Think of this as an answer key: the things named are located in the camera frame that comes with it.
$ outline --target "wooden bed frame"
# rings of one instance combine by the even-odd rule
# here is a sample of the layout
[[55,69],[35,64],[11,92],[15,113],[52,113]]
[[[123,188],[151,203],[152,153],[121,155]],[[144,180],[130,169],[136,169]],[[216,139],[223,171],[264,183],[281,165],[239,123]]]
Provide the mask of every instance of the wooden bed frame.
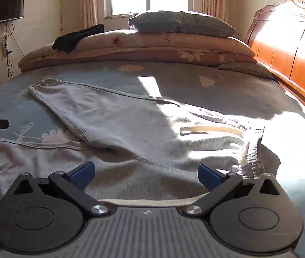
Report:
[[305,0],[258,10],[245,42],[279,84],[305,105]]

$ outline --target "ridged gray surface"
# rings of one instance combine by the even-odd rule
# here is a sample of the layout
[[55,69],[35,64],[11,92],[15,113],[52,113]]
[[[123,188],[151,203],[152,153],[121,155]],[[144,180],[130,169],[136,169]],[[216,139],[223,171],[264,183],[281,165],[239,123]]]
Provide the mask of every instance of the ridged gray surface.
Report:
[[[0,251],[0,258],[29,257]],[[36,258],[247,258],[216,241],[197,219],[175,208],[125,208],[96,218],[66,247]],[[296,258],[291,252],[275,258]]]

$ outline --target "metal screw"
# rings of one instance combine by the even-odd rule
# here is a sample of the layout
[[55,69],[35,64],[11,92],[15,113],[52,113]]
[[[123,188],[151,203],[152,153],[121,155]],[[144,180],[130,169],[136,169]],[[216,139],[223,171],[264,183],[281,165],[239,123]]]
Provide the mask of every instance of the metal screw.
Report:
[[189,206],[185,209],[188,214],[200,214],[203,212],[203,209],[198,206]]
[[105,206],[102,206],[102,205],[93,206],[90,210],[92,213],[95,213],[95,214],[104,214],[104,213],[108,212],[108,208],[106,208]]

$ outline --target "folded quilt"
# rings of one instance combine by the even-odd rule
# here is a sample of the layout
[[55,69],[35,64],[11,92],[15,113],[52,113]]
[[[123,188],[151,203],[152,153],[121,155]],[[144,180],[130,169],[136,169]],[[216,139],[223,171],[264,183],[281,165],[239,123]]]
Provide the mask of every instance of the folded quilt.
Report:
[[263,128],[242,125],[232,117],[164,98],[56,79],[44,79],[28,91],[86,144],[151,164],[154,169],[147,168],[146,182],[159,176],[156,169],[167,169],[177,178],[196,172],[199,163],[249,178],[264,172]]
[[67,54],[63,51],[58,52],[57,50],[54,50],[52,46],[53,44],[48,44],[26,54],[20,60],[18,64],[19,68],[25,70],[25,66],[31,62],[41,61],[44,59],[53,59],[54,56],[57,56],[57,58],[59,57],[59,59],[69,59],[70,57],[76,59],[81,57],[77,56],[80,52],[87,52],[104,48],[114,48],[117,49],[115,52],[122,52],[126,51],[125,49],[127,48],[179,47],[197,49],[197,51],[200,52],[202,50],[207,50],[232,52],[243,54],[248,57],[255,56],[255,53],[249,46],[232,37],[216,38],[183,33],[155,34],[137,32],[133,30],[116,30],[86,37],[80,40],[80,42],[70,54]]
[[126,48],[122,52],[114,49],[102,48],[93,51],[81,51],[75,55],[51,55],[45,59],[26,63],[21,71],[65,65],[82,62],[102,62],[113,60],[186,63],[207,67],[217,67],[225,63],[256,63],[253,57],[232,52],[206,51],[179,47],[158,48]]

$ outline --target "gray sweatpants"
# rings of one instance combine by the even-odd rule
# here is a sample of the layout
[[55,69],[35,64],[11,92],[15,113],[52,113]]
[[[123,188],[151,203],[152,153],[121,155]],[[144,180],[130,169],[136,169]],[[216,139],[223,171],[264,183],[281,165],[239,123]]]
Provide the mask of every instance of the gray sweatpants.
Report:
[[[199,163],[245,177],[263,173],[263,129],[217,112],[56,79],[45,79],[28,90],[88,145],[167,168],[168,177],[196,172]],[[145,177],[159,177],[156,168],[147,169]]]

